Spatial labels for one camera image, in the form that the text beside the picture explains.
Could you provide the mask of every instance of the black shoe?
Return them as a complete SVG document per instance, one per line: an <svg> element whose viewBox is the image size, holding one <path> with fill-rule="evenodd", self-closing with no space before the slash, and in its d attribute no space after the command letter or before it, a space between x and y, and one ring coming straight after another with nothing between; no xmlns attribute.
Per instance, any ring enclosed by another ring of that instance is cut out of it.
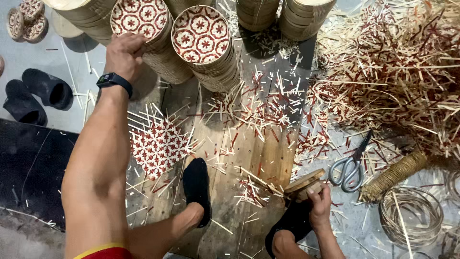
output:
<svg viewBox="0 0 460 259"><path fill-rule="evenodd" d="M15 120L44 126L47 122L45 110L29 93L21 80L11 80L6 84L7 99L3 104Z"/></svg>
<svg viewBox="0 0 460 259"><path fill-rule="evenodd" d="M184 170L182 178L187 205L198 202L204 208L203 219L199 228L206 226L211 218L211 202L209 199L209 176L207 175L206 162L202 158L196 158Z"/></svg>
<svg viewBox="0 0 460 259"><path fill-rule="evenodd" d="M30 93L41 97L44 106L64 110L73 100L72 89L64 80L38 69L26 69L23 82Z"/></svg>
<svg viewBox="0 0 460 259"><path fill-rule="evenodd" d="M270 232L265 237L265 248L268 254L275 258L271 250L271 244L273 242L273 236L280 230L289 230L294 234L295 242L299 242L307 236L312 230L309 220L309 214L313 205L310 200L302 203L295 201L291 202L289 208L284 212L281 219L271 228Z"/></svg>

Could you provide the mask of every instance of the person's arm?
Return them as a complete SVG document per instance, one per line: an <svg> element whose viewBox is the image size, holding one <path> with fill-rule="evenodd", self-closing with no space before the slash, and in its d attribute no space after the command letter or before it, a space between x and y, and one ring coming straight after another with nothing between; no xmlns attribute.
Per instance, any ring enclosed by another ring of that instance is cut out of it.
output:
<svg viewBox="0 0 460 259"><path fill-rule="evenodd" d="M332 233L329 214L331 212L331 190L327 184L322 183L322 195L308 189L308 197L313 201L313 209L310 212L310 223L318 239L321 258L345 259L337 239Z"/></svg>
<svg viewBox="0 0 460 259"><path fill-rule="evenodd" d="M105 71L133 83L142 63L144 42L142 35L112 36ZM128 93L119 85L101 92L75 143L62 183L66 259L108 243L128 245L124 201L130 145Z"/></svg>

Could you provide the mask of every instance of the scissors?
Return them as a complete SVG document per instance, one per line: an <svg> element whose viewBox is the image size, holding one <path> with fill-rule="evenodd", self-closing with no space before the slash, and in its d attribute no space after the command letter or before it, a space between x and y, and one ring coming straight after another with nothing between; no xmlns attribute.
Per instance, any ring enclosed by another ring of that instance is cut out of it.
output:
<svg viewBox="0 0 460 259"><path fill-rule="evenodd" d="M372 137L372 132L373 132L373 129L371 129L366 137L362 140L361 144L359 145L358 149L356 150L356 152L351 156L351 157L344 157L340 160L337 160L332 166L331 166L331 169L329 169L329 180L334 184L334 185L340 185L342 184L342 190L346 193L353 193L355 192L356 190L358 190L358 188L361 187L362 185L362 182L364 180L364 172L362 170L362 166L361 166L361 157L362 157L362 153L366 150L366 147L367 145L369 144L369 140L371 139ZM348 168L348 165L353 162L355 164L355 166L353 167L353 169L351 170L351 172L346 175L346 170ZM333 176L333 173L334 173L334 169L339 166L340 164L344 164L343 165L343 168L342 168L342 172L340 174L340 177L339 177L339 180L336 181L334 179L334 176ZM346 186L346 184L353 178L353 176L359 172L358 174L358 183L355 187L353 188L348 188Z"/></svg>

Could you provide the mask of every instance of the black mat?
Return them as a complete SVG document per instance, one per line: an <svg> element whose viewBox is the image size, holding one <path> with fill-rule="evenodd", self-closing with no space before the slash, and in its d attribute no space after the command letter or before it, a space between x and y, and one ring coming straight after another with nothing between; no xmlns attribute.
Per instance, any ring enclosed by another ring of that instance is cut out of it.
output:
<svg viewBox="0 0 460 259"><path fill-rule="evenodd" d="M64 230L61 182L78 134L0 119L0 207Z"/></svg>

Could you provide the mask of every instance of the scissor blade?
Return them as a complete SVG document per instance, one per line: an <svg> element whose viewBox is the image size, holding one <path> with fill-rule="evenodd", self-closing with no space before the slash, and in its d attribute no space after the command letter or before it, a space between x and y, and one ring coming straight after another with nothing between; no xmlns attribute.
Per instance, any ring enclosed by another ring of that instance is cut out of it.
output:
<svg viewBox="0 0 460 259"><path fill-rule="evenodd" d="M358 149L356 150L356 152L354 153L353 155L353 159L355 161L359 161L361 160L361 157L362 157L362 153L364 153L364 151L366 150L366 147L368 146L369 144L369 140L371 139L372 137L372 132L373 132L373 129L371 129L366 137L362 140L361 144L359 145Z"/></svg>

